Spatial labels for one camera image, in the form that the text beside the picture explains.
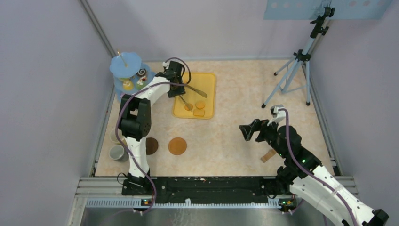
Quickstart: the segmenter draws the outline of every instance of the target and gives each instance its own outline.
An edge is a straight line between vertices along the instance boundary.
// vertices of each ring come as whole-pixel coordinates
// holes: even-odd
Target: lavender wall
[[[65,225],[110,57],[77,0],[0,3],[0,225]]]
[[[334,21],[311,74],[343,172],[362,200],[397,225],[399,2],[378,21]]]
[[[143,60],[290,57],[308,21],[265,21],[266,0],[89,0],[114,48]]]

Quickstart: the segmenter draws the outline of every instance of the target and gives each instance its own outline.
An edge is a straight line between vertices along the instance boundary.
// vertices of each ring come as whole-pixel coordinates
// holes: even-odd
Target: tripod stand
[[[298,53],[294,53],[294,56],[286,63],[284,64],[280,69],[278,69],[275,73],[274,76],[277,76],[279,72],[281,72],[285,67],[287,67],[290,63],[292,65],[290,68],[287,70],[285,75],[281,78],[280,82],[277,84],[277,86],[274,88],[273,92],[269,95],[269,97],[266,99],[264,104],[262,105],[262,108],[265,108],[267,103],[271,100],[273,95],[277,92],[278,89],[281,90],[283,94],[289,93],[298,89],[302,89],[306,87],[306,105],[309,106],[311,105],[311,94],[310,94],[310,62],[309,60],[311,59],[311,55],[308,53],[309,49],[311,48],[314,40],[316,39],[318,34],[325,35],[327,33],[328,27],[323,28],[323,23],[327,17],[332,17],[334,15],[334,8],[330,7],[324,7],[324,13],[322,16],[318,16],[316,20],[312,21],[311,24],[316,24],[314,26],[313,31],[311,32],[310,38],[307,41],[305,47],[303,49],[298,50]],[[306,85],[292,89],[292,90],[287,90],[289,85],[292,82],[292,79],[296,75],[296,72],[298,71],[299,67],[304,64],[306,68]],[[284,88],[281,87],[283,82],[286,81],[286,84],[284,85]]]

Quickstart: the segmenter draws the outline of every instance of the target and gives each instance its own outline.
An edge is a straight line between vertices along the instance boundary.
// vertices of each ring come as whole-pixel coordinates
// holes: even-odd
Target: blue panel
[[[332,19],[380,19],[392,0],[331,0]],[[268,0],[265,20],[316,19],[328,0]]]

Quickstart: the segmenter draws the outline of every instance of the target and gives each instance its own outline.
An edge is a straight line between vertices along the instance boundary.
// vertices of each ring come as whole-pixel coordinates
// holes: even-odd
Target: brown coaster
[[[154,154],[158,150],[158,141],[149,137],[145,140],[145,147],[147,155]]]
[[[187,143],[183,138],[173,138],[168,145],[169,151],[174,155],[181,155],[187,149]]]

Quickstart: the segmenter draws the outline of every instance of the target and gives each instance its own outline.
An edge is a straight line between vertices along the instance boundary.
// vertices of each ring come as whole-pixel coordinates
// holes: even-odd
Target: wooden block
[[[263,163],[267,162],[271,157],[273,157],[277,152],[274,149],[271,149],[267,154],[262,156],[261,160]]]
[[[195,109],[193,115],[194,116],[204,117],[205,111],[204,110],[200,110],[200,109]]]

